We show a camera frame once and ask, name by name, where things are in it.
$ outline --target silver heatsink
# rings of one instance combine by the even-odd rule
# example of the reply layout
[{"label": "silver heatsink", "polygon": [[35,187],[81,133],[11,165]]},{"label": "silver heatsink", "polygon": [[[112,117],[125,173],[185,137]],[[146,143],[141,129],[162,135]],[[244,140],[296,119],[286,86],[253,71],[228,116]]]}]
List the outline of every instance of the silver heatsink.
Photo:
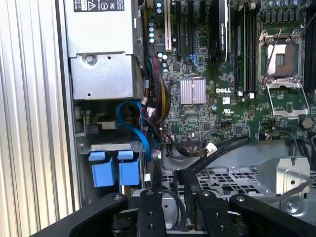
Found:
[{"label": "silver heatsink", "polygon": [[180,81],[181,105],[205,104],[206,103],[206,81],[182,80]]}]

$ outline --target green circuit board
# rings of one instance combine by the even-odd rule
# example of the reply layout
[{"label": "green circuit board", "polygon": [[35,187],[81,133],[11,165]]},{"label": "green circuit board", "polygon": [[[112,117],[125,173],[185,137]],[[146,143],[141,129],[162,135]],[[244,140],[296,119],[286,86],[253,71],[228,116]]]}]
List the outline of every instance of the green circuit board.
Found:
[{"label": "green circuit board", "polygon": [[[248,135],[251,140],[282,139],[280,136],[270,136],[273,131],[286,130],[299,139],[307,138],[308,132],[315,132],[315,128],[309,130],[300,126],[301,120],[306,116],[298,118],[284,118],[273,115],[270,98],[266,88],[263,88],[256,79],[256,95],[250,99],[248,96],[239,96],[238,91],[243,91],[247,74],[248,53],[246,51],[249,29],[244,21],[243,13],[239,11],[239,25],[231,19],[235,15],[235,7],[230,7],[230,21],[228,24],[228,56],[227,61],[220,67],[213,67],[209,60],[209,38],[210,30],[209,10],[211,3],[207,1],[206,24],[199,22],[199,1],[195,1],[195,54],[198,56],[198,66],[196,68],[188,62],[189,42],[187,6],[182,6],[182,57],[177,56],[176,49],[172,53],[166,53],[168,60],[167,70],[164,71],[164,79],[170,90],[171,109],[169,116],[164,121],[163,128],[174,137],[177,142],[200,141],[200,138],[207,132],[212,131],[209,139],[220,141],[232,136]],[[149,19],[153,19],[155,11],[149,11]],[[301,14],[301,20],[288,22],[265,22],[264,14],[260,11],[256,13],[255,38],[256,53],[258,57],[258,42],[263,30],[269,35],[277,35],[281,29],[282,34],[291,34],[294,30],[301,30],[306,23],[305,15]],[[161,44],[164,39],[163,25],[155,27],[155,44]],[[302,45],[299,56],[295,55],[294,64],[301,64],[304,70],[304,37],[301,36]],[[258,67],[258,61],[252,62]],[[262,60],[263,69],[266,67],[266,60]],[[181,81],[182,80],[205,80],[206,100],[202,104],[184,105],[181,103]],[[305,96],[308,101],[308,117],[314,119],[316,116],[316,96],[314,93],[304,93],[302,89],[287,90],[280,89],[271,93],[274,107],[277,110],[302,110],[306,109]]]}]

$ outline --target cpu socket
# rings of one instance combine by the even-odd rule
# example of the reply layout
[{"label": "cpu socket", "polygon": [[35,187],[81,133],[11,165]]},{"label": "cpu socket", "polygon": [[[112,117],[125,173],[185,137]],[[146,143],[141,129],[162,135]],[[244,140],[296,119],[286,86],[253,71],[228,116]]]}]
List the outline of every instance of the cpu socket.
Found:
[{"label": "cpu socket", "polygon": [[[266,89],[273,115],[286,118],[298,118],[308,115],[309,106],[301,84],[302,81],[302,38],[300,30],[292,34],[270,35],[267,30],[261,32],[258,45],[258,80],[261,88]],[[304,105],[298,110],[287,111],[278,108],[272,92],[286,89],[299,90],[304,97]]]},{"label": "cpu socket", "polygon": [[302,80],[302,38],[300,31],[269,35],[261,32],[258,45],[258,79],[262,86],[276,79]]}]

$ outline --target ribbed aluminum panel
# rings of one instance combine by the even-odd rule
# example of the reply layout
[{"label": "ribbed aluminum panel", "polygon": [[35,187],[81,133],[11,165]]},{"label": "ribbed aluminum panel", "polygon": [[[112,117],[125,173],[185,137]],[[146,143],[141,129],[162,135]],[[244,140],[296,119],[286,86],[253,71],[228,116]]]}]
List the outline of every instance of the ribbed aluminum panel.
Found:
[{"label": "ribbed aluminum panel", "polygon": [[190,105],[193,101],[192,80],[180,81],[180,102],[182,105]]},{"label": "ribbed aluminum panel", "polygon": [[206,103],[206,81],[182,80],[180,81],[180,103],[182,105]]},{"label": "ribbed aluminum panel", "polygon": [[0,236],[73,211],[54,0],[0,0]]},{"label": "ribbed aluminum panel", "polygon": [[206,103],[206,81],[193,80],[193,104]]}]

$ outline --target power supply label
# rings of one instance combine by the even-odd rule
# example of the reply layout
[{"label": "power supply label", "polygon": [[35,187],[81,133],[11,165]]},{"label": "power supply label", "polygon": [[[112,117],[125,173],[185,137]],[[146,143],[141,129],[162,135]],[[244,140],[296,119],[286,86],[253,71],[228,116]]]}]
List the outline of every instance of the power supply label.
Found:
[{"label": "power supply label", "polygon": [[73,0],[75,12],[124,11],[124,0]]}]

